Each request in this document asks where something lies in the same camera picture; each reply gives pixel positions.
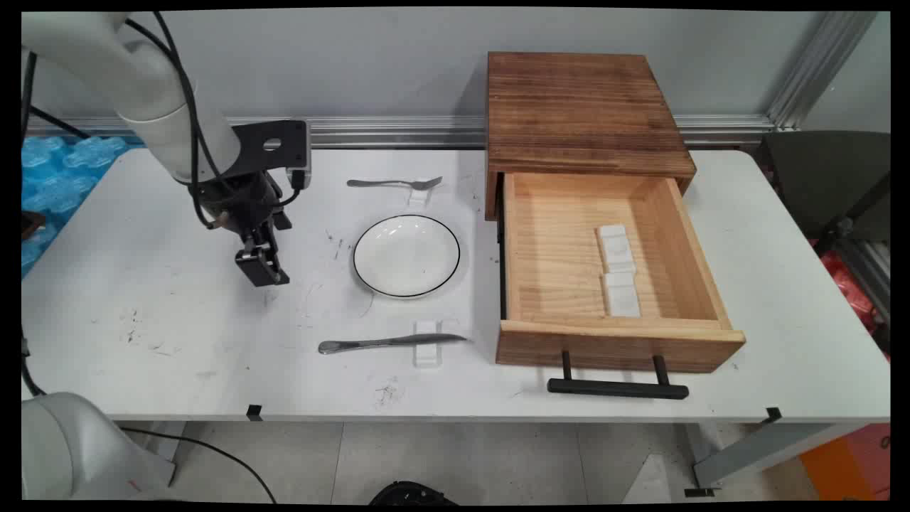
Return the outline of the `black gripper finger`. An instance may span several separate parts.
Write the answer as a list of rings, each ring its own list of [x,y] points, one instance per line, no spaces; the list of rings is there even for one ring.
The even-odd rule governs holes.
[[[274,223],[261,223],[253,235],[253,257],[257,267],[253,283],[257,287],[289,283],[279,260],[279,246]]]
[[[256,287],[269,285],[269,259],[264,239],[257,229],[242,235],[242,247],[235,257],[236,265]]]

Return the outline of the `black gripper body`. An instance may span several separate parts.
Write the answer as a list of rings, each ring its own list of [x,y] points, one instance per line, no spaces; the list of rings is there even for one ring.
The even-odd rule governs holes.
[[[273,245],[274,230],[293,227],[285,213],[282,190],[269,173],[250,173],[227,183],[207,181],[193,189],[214,224],[240,237],[247,246]]]

